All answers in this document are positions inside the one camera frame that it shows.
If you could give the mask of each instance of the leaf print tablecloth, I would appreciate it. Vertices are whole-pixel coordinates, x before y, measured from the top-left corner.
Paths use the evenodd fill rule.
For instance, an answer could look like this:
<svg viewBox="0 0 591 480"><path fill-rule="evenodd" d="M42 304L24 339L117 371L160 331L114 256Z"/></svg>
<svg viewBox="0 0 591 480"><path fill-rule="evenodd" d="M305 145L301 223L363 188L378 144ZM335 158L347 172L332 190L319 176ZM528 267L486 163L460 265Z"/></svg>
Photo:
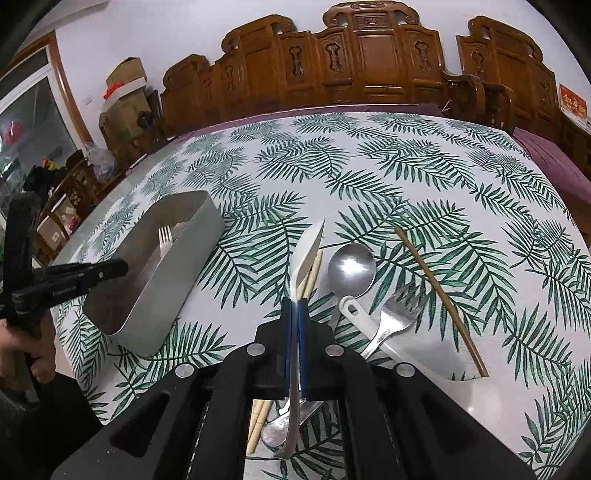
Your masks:
<svg viewBox="0 0 591 480"><path fill-rule="evenodd" d="M113 205L73 261L109 258L151 204L199 189L219 206L226 231L156 355L111 344L82 313L83 299L54 309L60 341L103 423L176 364L221 361L252 341L256 326L278 315L302 231L326 218L312 318L327 321L335 306L327 259L348 242L374 253L376 282L361 298L374 319L397 286L414 281L430 290L394 233L400 225L502 389L504 417L493 433L542 479L564 461L589 418L591 262L556 191L503 132L421 115L341 112L190 138ZM447 378L473 378L457 330L430 298L397 345ZM336 337L357 350L368 342L344 318ZM387 359L379 353L373 361ZM273 459L260 443L245 475L342 478L341 450L334 406L326 405L301 430L291 460Z"/></svg>

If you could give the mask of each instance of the white wall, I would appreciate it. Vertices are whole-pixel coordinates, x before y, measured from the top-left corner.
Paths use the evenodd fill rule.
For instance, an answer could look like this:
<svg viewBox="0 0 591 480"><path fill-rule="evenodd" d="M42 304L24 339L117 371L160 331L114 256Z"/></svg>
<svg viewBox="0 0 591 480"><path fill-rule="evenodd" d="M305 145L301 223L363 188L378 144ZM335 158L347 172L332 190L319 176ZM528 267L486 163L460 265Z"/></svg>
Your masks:
<svg viewBox="0 0 591 480"><path fill-rule="evenodd" d="M299 30L320 31L322 14L338 0L111 0L56 28L61 59L74 98L90 134L104 144L98 128L105 79L127 57L140 57L148 85L163 90L164 72L191 53L214 62L225 34L269 14L290 17ZM541 47L544 63L563 83L591 103L591 85L574 56L526 0L407 0L421 23L439 30L446 66L460 73L456 34L486 15L523 30ZM83 100L92 97L88 105Z"/></svg>

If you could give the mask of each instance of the silver metal tray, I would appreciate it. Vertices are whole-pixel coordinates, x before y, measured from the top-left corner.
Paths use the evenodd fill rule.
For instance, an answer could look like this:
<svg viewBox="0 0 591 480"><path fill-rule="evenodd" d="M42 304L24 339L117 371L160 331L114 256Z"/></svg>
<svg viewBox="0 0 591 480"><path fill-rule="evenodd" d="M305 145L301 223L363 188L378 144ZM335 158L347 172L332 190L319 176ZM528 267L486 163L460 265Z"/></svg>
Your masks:
<svg viewBox="0 0 591 480"><path fill-rule="evenodd" d="M173 246L162 261L158 228L169 225ZM185 192L154 203L113 258L129 273L93 288L82 307L115 343L141 356L155 354L224 231L208 192Z"/></svg>

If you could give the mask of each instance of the red sign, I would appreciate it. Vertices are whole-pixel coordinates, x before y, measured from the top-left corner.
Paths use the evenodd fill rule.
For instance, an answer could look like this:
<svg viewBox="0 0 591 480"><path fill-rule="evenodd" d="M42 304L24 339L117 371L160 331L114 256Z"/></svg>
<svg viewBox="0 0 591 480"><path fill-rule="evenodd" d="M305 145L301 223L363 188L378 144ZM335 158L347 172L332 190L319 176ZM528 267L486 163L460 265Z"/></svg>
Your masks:
<svg viewBox="0 0 591 480"><path fill-rule="evenodd" d="M587 122L587 102L562 84L560 84L560 103L564 109Z"/></svg>

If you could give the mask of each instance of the wooden furniture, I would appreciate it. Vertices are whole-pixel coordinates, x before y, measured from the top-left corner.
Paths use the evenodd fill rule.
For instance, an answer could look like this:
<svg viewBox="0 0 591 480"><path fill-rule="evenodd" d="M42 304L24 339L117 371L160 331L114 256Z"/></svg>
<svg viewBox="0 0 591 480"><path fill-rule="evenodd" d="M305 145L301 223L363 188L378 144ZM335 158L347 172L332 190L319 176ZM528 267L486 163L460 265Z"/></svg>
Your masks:
<svg viewBox="0 0 591 480"><path fill-rule="evenodd" d="M556 80L537 43L510 25L481 15L468 22L468 29L469 36L456 36L463 71L512 89L516 126L557 141Z"/></svg>
<svg viewBox="0 0 591 480"><path fill-rule="evenodd" d="M164 75L168 134L306 106L337 103L436 103L450 116L475 121L485 110L484 89L472 75L444 66L439 34L419 23L401 2L332 6L326 29L298 32L269 15L229 32L224 55L210 65L189 55Z"/></svg>
<svg viewBox="0 0 591 480"><path fill-rule="evenodd" d="M494 112L498 122L495 125L485 118L483 123L500 125L509 134L516 125L547 138L591 178L591 135L560 110L554 73L542 63L544 57L535 41L510 25L483 16L470 20L468 29L470 36L456 36L462 70L483 80L486 111ZM489 101L489 91L493 101ZM591 205L556 188L589 246Z"/></svg>
<svg viewBox="0 0 591 480"><path fill-rule="evenodd" d="M559 118L560 137L558 146L585 173L585 176L591 179L591 135L562 111Z"/></svg>
<svg viewBox="0 0 591 480"><path fill-rule="evenodd" d="M75 214L79 218L79 221L82 222L88 217L93 207L105 196L92 169L88 165L87 159L84 158L80 150L66 160L66 166L71 165L79 157L82 157L82 159L73 168L69 169L64 179L53 190L39 215L39 225L44 222L45 218L48 219L47 221L51 220L57 225L60 234L63 235L66 241L70 239L70 235L61 221L61 214L65 213L71 216ZM68 205L71 205L74 211L56 213L56 207L59 203L63 203L64 196L69 201ZM39 233L39 230L37 230L36 238L43 254L49 257L49 259L54 260L61 250L61 241L53 240L48 242Z"/></svg>

